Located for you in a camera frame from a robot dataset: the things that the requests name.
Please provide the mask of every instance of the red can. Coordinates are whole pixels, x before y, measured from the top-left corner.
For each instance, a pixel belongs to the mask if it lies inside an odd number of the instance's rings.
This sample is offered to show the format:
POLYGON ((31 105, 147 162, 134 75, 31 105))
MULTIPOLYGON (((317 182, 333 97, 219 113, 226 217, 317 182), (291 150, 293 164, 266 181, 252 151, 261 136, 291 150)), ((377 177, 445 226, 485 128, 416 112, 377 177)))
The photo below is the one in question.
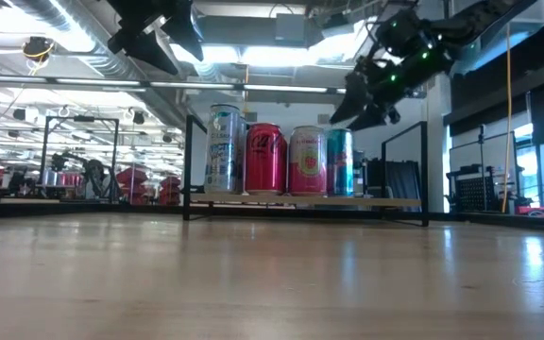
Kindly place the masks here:
POLYGON ((289 193, 323 196, 327 193, 327 140, 320 127, 296 127, 291 135, 289 193))
POLYGON ((283 153, 283 141, 281 129, 274 124, 259 123, 250 127, 246 135, 245 154, 245 190, 250 195, 284 193, 286 142, 283 153))

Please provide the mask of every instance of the beverage can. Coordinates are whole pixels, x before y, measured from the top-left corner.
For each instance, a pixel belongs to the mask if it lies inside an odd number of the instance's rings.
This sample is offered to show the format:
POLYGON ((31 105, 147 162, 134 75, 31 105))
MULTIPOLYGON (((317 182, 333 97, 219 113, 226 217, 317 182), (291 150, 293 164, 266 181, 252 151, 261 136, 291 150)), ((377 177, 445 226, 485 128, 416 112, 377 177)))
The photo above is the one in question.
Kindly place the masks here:
POLYGON ((323 196, 327 193, 327 140, 320 127, 296 127, 289 152, 289 193, 323 196))
POLYGON ((236 155, 240 111, 232 105, 212 105, 207 125, 205 193, 232 194, 236 189, 236 155))
POLYGON ((245 189, 250 195, 280 195, 284 193, 282 170, 281 129, 274 124, 252 125, 246 135, 246 177, 245 189))
POLYGON ((245 153, 247 148, 247 121, 244 117, 238 119, 238 145, 236 147, 236 194, 245 190, 245 153))
POLYGON ((327 134, 327 194, 354 196, 353 135, 347 128, 327 134))

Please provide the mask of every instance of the window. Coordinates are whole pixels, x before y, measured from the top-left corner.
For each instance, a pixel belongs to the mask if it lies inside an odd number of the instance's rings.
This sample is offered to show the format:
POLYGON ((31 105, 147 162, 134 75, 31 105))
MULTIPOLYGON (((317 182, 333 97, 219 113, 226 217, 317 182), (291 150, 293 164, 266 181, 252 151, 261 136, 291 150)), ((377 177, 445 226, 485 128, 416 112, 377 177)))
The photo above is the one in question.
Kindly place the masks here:
POLYGON ((518 166, 523 168, 519 179, 519 194, 531 198, 531 207, 540 207, 540 192, 538 191, 538 165, 536 162, 536 149, 529 144, 518 147, 518 166))

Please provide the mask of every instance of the shelving unit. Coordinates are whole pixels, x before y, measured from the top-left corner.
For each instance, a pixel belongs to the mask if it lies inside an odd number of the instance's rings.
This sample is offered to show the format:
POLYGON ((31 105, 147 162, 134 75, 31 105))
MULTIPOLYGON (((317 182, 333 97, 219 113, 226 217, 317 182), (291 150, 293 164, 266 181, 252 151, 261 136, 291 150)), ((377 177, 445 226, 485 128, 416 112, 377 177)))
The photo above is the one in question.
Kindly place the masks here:
POLYGON ((220 195, 191 194, 193 201, 200 202, 241 202, 268 204, 324 204, 337 206, 364 207, 420 207, 418 199, 405 198, 361 198, 361 197, 322 197, 289 195, 220 195))
MULTIPOLYGON (((194 127, 207 132, 205 126, 193 115, 186 119, 186 140, 192 141, 194 127)), ((266 216, 266 217, 313 217, 332 219, 393 219, 393 220, 420 220, 421 227, 429 225, 428 211, 428 180, 427 180, 427 123, 419 122, 405 129, 403 132, 382 143, 382 162, 386 162, 387 143, 398 139, 405 133, 420 128, 420 149, 421 149, 421 183, 420 199, 410 198, 361 198, 361 197, 322 197, 322 196, 290 196, 290 195, 221 195, 221 194, 197 194, 192 193, 192 144, 186 144, 184 150, 184 189, 182 215, 185 221, 191 220, 192 214, 197 215, 233 215, 233 216, 266 216), (322 205, 337 206, 337 209, 315 210, 292 207, 274 207, 271 209, 268 204, 299 204, 299 205, 322 205), (346 210, 340 207, 378 207, 368 210, 346 210), (400 207, 420 207, 420 212, 403 212, 400 207)), ((381 192, 386 190, 386 175, 382 172, 381 192)))

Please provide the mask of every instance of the teal can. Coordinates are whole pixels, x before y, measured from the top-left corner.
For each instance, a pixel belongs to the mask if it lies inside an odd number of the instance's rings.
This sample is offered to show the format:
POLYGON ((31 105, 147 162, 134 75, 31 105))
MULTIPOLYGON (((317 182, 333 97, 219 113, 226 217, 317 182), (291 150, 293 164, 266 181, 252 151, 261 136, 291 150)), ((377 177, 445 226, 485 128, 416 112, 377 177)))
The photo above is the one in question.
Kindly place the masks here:
POLYGON ((354 138, 347 128, 327 133, 327 194, 354 196, 354 138))

